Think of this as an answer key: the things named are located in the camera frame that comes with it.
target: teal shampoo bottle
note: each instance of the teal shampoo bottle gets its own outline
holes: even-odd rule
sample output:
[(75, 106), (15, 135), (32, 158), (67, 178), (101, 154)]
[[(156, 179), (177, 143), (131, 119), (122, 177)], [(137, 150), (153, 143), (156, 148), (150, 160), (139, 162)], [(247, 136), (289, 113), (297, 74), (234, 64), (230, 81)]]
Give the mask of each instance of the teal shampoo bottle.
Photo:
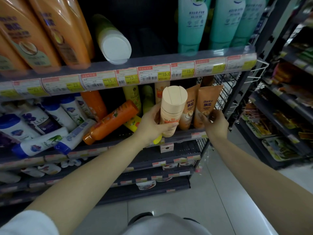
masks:
[(245, 0), (216, 0), (209, 49), (230, 46), (245, 7)]
[(245, 46), (248, 43), (264, 12), (266, 3), (266, 0), (246, 0), (246, 8), (231, 43), (232, 47)]
[(211, 0), (178, 0), (179, 53), (197, 53), (210, 3)]

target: hand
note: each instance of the hand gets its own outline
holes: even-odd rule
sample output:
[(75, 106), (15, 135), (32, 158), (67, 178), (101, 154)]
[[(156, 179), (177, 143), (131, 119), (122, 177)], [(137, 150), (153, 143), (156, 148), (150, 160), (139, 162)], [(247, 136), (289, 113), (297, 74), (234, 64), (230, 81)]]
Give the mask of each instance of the hand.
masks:
[(229, 123), (225, 119), (223, 112), (214, 109), (210, 113), (210, 120), (208, 120), (207, 117), (201, 113), (199, 113), (199, 117), (205, 125), (205, 132), (210, 140), (215, 138), (227, 139)]
[(147, 113), (145, 113), (141, 119), (138, 129), (133, 134), (135, 137), (138, 137), (139, 140), (143, 141), (145, 145), (150, 144), (159, 137), (163, 132), (178, 126), (178, 122), (166, 123), (166, 124), (157, 124), (154, 119), (157, 114), (160, 114), (161, 103), (152, 107)]

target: orange bottle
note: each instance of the orange bottle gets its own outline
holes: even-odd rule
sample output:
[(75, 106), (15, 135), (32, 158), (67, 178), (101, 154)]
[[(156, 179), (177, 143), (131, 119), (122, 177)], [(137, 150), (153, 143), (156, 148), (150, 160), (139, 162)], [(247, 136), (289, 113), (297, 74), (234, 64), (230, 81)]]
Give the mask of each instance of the orange bottle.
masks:
[(96, 140), (101, 140), (108, 134), (112, 133), (119, 126), (129, 121), (139, 110), (132, 102), (127, 100), (124, 104), (118, 107), (115, 111), (103, 118), (100, 122), (91, 127), (89, 133), (84, 135), (83, 140), (86, 144), (91, 145)]
[(80, 95), (95, 116), (97, 122), (108, 115), (108, 111), (98, 90), (81, 92)]
[(30, 67), (14, 51), (10, 43), (0, 34), (0, 73), (5, 77), (27, 75)]
[(88, 68), (88, 51), (66, 0), (29, 2), (66, 65), (73, 69)]
[(37, 73), (60, 70), (57, 52), (26, 0), (0, 0), (0, 30)]
[(95, 57), (94, 43), (92, 41), (90, 31), (88, 29), (83, 12), (80, 9), (78, 1), (77, 0), (66, 0), (66, 1), (73, 13), (74, 18), (76, 19), (76, 24), (80, 30), (81, 36), (84, 39), (84, 43), (87, 48), (89, 58), (93, 59)]

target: white sleeve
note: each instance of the white sleeve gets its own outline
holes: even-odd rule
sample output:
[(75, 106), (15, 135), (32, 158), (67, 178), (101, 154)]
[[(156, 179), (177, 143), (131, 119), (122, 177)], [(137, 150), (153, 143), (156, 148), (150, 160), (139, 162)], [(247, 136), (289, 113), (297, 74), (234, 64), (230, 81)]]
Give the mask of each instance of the white sleeve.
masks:
[(40, 211), (26, 210), (0, 228), (0, 235), (59, 235), (54, 222)]

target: tile floor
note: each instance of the tile floor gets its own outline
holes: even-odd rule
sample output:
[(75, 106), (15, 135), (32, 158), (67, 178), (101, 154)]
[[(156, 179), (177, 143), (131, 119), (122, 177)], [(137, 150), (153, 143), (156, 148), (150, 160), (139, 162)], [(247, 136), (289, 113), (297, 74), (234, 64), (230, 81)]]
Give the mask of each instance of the tile floor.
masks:
[[(233, 127), (228, 138), (257, 158), (236, 127)], [(139, 213), (160, 215), (169, 212), (197, 220), (213, 235), (276, 235), (276, 231), (225, 166), (217, 151), (209, 150), (208, 154), (202, 172), (194, 174), (190, 180), (191, 189), (97, 206), (73, 234), (119, 234), (128, 221)], [(312, 178), (312, 171), (308, 167), (300, 170), (300, 174), (303, 178), (310, 174)], [(313, 193), (311, 180), (294, 179), (294, 171), (291, 170), (283, 174)]]

